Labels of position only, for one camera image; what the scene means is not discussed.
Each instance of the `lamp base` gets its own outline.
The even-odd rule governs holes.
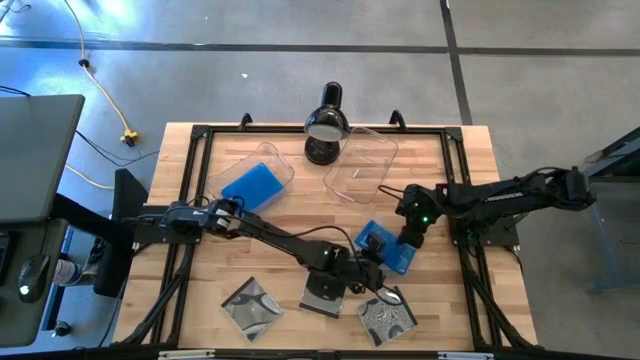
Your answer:
[[[329,165],[340,155],[340,143],[308,137],[304,143],[304,155],[316,165]]]

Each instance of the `computer mouse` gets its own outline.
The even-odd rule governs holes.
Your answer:
[[[34,255],[27,259],[18,276],[18,297],[20,301],[32,303],[40,299],[44,293],[47,271],[49,270],[49,256]]]

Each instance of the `blue block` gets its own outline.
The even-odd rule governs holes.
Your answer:
[[[379,235],[385,241],[385,246],[382,250],[383,264],[400,275],[406,274],[416,249],[407,244],[398,244],[397,236],[373,220],[369,221],[364,229],[360,231],[355,240],[356,245],[366,249],[367,235],[371,232]]]
[[[269,167],[259,163],[244,175],[225,186],[222,197],[234,196],[244,199],[244,210],[257,212],[279,199],[284,192],[284,185],[273,175]]]

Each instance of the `lamp shade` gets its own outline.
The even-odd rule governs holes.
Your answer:
[[[330,82],[324,86],[322,104],[304,124],[309,136],[326,142],[342,140],[349,135],[349,122],[340,110],[342,104],[342,86]]]

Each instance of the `clear plastic container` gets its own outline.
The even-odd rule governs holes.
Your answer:
[[[218,175],[207,178],[207,192],[215,199],[241,198],[244,210],[260,212],[289,191],[295,171],[271,143]]]
[[[397,153],[395,141],[366,128],[353,128],[324,184],[347,201],[368,204]]]

